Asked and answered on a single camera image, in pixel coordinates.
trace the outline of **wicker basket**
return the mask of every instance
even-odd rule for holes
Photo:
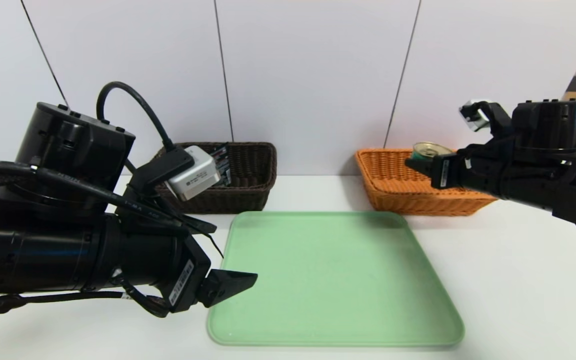
[[[371,148],[355,158],[368,199],[375,210],[409,215],[464,216],[496,200],[462,188],[435,189],[430,178],[404,164],[410,149]]]
[[[178,148],[199,146],[212,153],[222,143],[177,143]],[[156,190],[176,209],[185,214],[239,214],[260,211],[268,200],[277,178],[277,150],[267,142],[228,143],[231,183],[228,187],[210,187],[188,201],[180,201],[165,184]],[[155,157],[163,153],[160,150]]]

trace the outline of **green tray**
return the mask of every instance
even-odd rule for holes
[[[208,315],[225,346],[450,346],[464,323],[392,212],[243,212],[222,268],[258,273]]]

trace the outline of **white table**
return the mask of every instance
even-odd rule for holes
[[[118,192],[128,178],[122,177]],[[371,210],[359,177],[280,176],[266,210]],[[219,226],[224,248],[233,216]],[[206,332],[208,310],[158,319],[132,301],[30,304],[0,315],[0,359],[576,359],[576,226],[548,212],[496,201],[469,217],[407,221],[461,313],[457,346],[416,348],[226,347]],[[210,242],[197,237],[215,264]]]

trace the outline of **can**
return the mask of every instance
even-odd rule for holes
[[[434,142],[418,142],[412,146],[411,159],[430,160],[437,155],[448,155],[454,153],[450,148],[441,146]]]

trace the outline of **white label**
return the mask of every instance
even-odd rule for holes
[[[190,185],[194,185],[199,182],[199,180],[208,178],[208,171],[201,171],[200,173],[196,174],[193,178],[185,182],[185,186],[189,187]]]
[[[446,182],[448,182],[448,166],[450,166],[448,160],[443,160],[443,165],[441,166],[441,184],[439,184],[441,188],[445,188]]]
[[[188,281],[188,278],[190,278],[190,274],[193,272],[194,268],[195,265],[193,265],[193,262],[188,260],[188,262],[186,262],[185,266],[183,267],[183,271],[181,271],[178,280],[176,280],[172,291],[170,292],[170,297],[168,300],[170,300],[171,305],[175,305],[177,302],[177,299],[181,295],[181,291],[184,289],[186,282]]]

